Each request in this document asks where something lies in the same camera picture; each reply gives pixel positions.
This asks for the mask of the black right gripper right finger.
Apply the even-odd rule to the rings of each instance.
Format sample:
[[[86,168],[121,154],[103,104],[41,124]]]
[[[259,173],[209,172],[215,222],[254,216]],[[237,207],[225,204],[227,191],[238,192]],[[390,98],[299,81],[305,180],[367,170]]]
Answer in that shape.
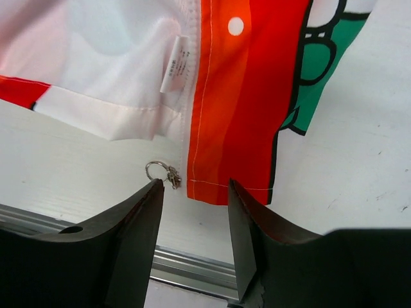
[[[229,183],[240,307],[409,307],[410,230],[310,232]]]

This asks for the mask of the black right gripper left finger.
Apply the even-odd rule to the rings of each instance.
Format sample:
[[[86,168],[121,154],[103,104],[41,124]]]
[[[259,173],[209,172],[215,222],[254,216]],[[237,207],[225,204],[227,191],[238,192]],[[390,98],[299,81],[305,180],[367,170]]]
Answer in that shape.
[[[1,223],[2,307],[142,307],[159,232],[162,180],[59,232]]]

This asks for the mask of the red rainbow children's jacket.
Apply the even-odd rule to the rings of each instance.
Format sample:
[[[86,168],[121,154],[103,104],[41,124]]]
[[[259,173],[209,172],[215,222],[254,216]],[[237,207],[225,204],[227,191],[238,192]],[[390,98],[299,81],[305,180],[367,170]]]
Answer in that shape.
[[[1,99],[108,140],[178,142],[174,188],[272,201],[374,1],[2,1]]]

